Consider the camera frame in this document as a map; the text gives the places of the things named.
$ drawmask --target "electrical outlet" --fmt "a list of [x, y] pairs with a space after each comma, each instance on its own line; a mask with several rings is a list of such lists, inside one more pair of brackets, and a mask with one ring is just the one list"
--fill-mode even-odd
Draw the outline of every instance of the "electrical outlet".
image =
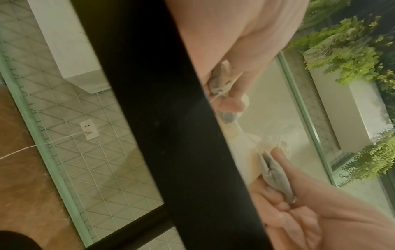
[[92, 140], [99, 136], [98, 131], [96, 130], [95, 125], [92, 120], [86, 120], [79, 123], [82, 131], [84, 132], [86, 140]]

